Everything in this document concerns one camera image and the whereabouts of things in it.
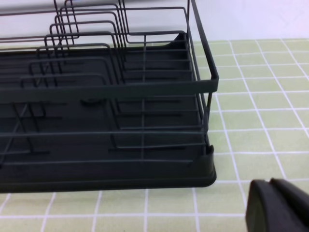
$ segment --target black plastic object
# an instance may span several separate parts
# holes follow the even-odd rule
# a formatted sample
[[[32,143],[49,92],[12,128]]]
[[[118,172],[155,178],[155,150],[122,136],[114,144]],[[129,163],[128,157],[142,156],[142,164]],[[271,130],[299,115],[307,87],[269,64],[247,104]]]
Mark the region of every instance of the black plastic object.
[[[246,222],[248,232],[309,232],[309,195],[285,180],[254,180]]]
[[[19,45],[0,49],[0,192],[212,184],[216,173],[207,131],[218,73],[195,0],[191,3],[209,80],[199,76],[189,8],[128,8],[124,0],[66,0],[59,7],[54,0],[52,11],[0,14],[55,13],[46,36],[0,38]],[[187,31],[130,32],[127,12],[141,10],[181,11]],[[114,20],[105,20],[106,14]],[[97,17],[78,21],[81,15]],[[112,25],[113,31],[79,27],[96,23]],[[147,39],[173,34],[174,40]],[[87,36],[107,36],[112,45],[100,39],[78,43]],[[130,42],[134,36],[143,40]],[[45,45],[20,47],[41,41]]]

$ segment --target metal wire rack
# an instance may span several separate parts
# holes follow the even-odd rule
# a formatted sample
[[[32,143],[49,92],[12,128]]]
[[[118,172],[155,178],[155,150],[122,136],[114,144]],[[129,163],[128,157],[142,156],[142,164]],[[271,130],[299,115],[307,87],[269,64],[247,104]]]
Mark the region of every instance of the metal wire rack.
[[[190,3],[209,80],[197,66]],[[0,48],[0,191],[213,183],[207,131],[219,78],[195,0],[187,8],[53,4],[0,13],[54,14],[47,35],[0,38],[17,44]],[[186,30],[132,32],[127,15],[137,11],[181,12]]]

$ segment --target black dish rack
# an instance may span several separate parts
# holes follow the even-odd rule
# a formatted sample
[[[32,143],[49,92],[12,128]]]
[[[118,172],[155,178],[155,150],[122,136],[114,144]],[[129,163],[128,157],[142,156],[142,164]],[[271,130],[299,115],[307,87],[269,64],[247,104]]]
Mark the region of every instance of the black dish rack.
[[[190,5],[209,80],[197,68]],[[0,192],[212,184],[207,131],[219,78],[195,0],[187,8],[128,7],[126,0],[53,6],[0,14],[55,19],[46,36],[0,38],[16,45],[0,47]],[[131,32],[127,15],[149,10],[180,11],[186,30]],[[148,39],[167,35],[175,36]],[[99,39],[79,43],[87,37]],[[29,45],[36,42],[43,44]]]

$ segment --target white wall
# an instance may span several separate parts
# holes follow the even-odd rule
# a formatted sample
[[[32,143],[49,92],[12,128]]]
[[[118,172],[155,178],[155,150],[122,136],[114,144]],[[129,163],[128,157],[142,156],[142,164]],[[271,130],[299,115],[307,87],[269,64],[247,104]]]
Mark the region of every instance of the white wall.
[[[198,0],[210,40],[309,38],[308,0]]]
[[[185,6],[186,0],[127,0],[134,6]],[[260,38],[309,38],[309,0],[196,0],[206,36],[209,40],[240,40]],[[52,0],[0,1],[0,13],[6,8],[20,9]],[[140,12],[130,16],[133,30],[179,29],[184,23],[179,13],[157,15]],[[1,37],[46,34],[53,15],[0,17]],[[194,39],[196,27],[191,25]]]

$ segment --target tiled countertop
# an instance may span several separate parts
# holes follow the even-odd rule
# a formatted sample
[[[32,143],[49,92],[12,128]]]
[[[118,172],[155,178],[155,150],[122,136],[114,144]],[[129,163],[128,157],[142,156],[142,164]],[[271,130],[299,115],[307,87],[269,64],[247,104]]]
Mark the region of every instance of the tiled countertop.
[[[309,40],[210,42],[220,75],[207,188],[0,195],[4,232],[245,232],[250,180],[309,192]],[[201,47],[196,46],[201,55]],[[202,77],[209,78],[203,57]]]

